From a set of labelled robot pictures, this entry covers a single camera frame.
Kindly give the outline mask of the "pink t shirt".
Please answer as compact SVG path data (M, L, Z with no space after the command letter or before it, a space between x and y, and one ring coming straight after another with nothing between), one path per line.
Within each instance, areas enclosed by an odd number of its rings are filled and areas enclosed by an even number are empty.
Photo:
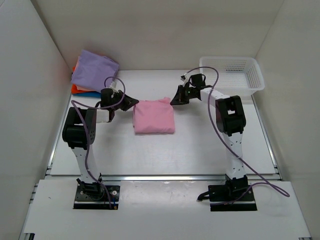
M141 100L133 107L133 129L137 135L174 134L174 109L171 99Z

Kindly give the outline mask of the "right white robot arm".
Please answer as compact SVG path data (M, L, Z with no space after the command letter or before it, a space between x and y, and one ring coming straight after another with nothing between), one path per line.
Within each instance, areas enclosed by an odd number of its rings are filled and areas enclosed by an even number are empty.
M246 117L239 96L225 95L217 90L211 90L205 83L206 76L198 73L189 79L181 76L183 84L177 87L177 92L170 104L172 106L186 105L191 99L208 101L209 107L215 108L214 129L226 146L225 184L218 187L218 193L223 193L229 200L236 200L248 187L247 173L243 156L242 138L246 126Z

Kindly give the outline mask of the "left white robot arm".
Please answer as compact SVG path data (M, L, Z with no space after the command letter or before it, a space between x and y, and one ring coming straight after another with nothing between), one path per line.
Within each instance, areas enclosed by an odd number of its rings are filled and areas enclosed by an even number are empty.
M96 125L111 122L117 110L125 112L138 103L139 100L121 90L105 88L100 93L100 101L94 107L88 106L83 109L73 102L68 110L62 139L76 157L80 170L80 178L77 179L80 189L93 199L101 198L105 192L92 150L96 138Z

